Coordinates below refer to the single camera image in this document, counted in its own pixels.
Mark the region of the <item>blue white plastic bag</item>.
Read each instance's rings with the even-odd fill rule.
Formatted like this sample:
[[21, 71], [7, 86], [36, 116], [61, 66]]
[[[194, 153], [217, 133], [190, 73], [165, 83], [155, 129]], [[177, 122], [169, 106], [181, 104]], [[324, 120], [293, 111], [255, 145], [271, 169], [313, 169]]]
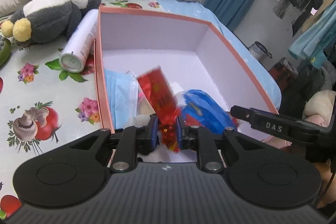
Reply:
[[179, 92], [175, 98], [187, 126], [202, 126], [217, 135], [221, 135], [227, 127], [238, 129], [236, 120], [202, 90]]

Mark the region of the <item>red shiny foil packet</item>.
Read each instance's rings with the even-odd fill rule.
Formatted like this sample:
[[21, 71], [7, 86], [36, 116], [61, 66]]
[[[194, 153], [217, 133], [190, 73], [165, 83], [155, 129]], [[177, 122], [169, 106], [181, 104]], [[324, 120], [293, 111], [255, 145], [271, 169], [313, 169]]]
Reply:
[[160, 67], [137, 77], [147, 101], [159, 119], [163, 144], [171, 151], [179, 152], [175, 133], [176, 119], [181, 114], [177, 101]]

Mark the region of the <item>blue surgical face mask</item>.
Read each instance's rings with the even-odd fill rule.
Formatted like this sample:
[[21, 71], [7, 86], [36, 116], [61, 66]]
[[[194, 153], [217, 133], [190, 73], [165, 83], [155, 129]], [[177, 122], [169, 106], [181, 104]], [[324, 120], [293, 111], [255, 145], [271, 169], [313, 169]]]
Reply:
[[138, 80], [134, 74], [104, 69], [109, 110], [114, 129], [124, 128], [137, 115]]

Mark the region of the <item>pink feather cat toy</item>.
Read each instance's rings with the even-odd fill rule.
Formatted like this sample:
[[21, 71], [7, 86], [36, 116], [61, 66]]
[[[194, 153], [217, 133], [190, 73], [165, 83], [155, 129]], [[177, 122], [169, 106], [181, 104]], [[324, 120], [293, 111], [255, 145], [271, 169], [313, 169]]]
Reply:
[[138, 100], [137, 100], [137, 107], [140, 108], [142, 103], [146, 103], [147, 99], [145, 94], [141, 89], [138, 90]]

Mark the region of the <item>dark red basket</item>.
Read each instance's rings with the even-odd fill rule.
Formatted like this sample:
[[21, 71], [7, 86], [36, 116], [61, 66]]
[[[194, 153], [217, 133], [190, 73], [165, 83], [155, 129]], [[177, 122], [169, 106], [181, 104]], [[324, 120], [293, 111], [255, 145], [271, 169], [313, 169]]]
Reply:
[[281, 58], [268, 72], [282, 92], [298, 77], [297, 69], [285, 57]]

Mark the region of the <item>salmon pink cardboard box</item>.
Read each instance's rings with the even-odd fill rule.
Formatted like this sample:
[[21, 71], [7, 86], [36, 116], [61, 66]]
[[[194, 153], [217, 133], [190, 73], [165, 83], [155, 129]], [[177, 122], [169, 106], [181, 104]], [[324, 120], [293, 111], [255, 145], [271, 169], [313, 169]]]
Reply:
[[170, 83], [199, 89], [222, 108], [278, 109], [234, 47], [210, 22], [150, 10], [102, 6], [94, 48], [101, 123], [113, 128], [104, 69], [139, 76], [160, 67]]

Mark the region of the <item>white spray can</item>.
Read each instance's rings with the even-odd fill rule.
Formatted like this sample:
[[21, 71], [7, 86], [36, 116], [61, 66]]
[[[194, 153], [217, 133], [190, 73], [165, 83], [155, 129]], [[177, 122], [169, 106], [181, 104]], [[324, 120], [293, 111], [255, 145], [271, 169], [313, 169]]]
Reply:
[[89, 10], [69, 38], [59, 57], [59, 63], [66, 71], [80, 73], [84, 70], [96, 39], [98, 16], [98, 9]]

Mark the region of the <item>light blue bed sheet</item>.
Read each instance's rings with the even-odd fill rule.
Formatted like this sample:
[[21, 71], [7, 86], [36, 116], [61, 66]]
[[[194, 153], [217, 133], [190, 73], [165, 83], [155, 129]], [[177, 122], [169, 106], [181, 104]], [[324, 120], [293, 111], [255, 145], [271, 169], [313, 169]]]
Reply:
[[178, 0], [157, 0], [158, 3], [172, 14], [189, 16], [196, 19], [201, 19], [212, 23], [222, 35], [230, 42], [234, 49], [243, 58], [245, 63], [254, 73], [259, 83], [262, 85], [276, 109], [280, 108], [281, 91], [276, 84], [276, 81], [263, 67], [263, 65], [252, 56], [247, 47], [240, 41], [240, 39], [231, 32], [221, 21], [215, 16], [213, 12], [205, 8], [198, 2], [184, 2]]

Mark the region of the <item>grey white penguin plush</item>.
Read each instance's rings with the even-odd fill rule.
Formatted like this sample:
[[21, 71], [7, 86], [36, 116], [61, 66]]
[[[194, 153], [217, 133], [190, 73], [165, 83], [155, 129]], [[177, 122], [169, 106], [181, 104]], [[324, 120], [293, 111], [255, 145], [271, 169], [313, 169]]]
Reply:
[[21, 47], [49, 43], [60, 35], [69, 38], [87, 12], [98, 9], [101, 1], [31, 0], [1, 24], [1, 33]]

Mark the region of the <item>green long massage brush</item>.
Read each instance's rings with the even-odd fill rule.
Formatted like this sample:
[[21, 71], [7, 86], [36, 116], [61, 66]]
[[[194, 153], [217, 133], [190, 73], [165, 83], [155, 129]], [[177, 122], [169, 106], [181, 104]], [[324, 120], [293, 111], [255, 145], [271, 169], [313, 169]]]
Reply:
[[0, 39], [0, 66], [2, 66], [11, 55], [11, 42], [1, 36]]

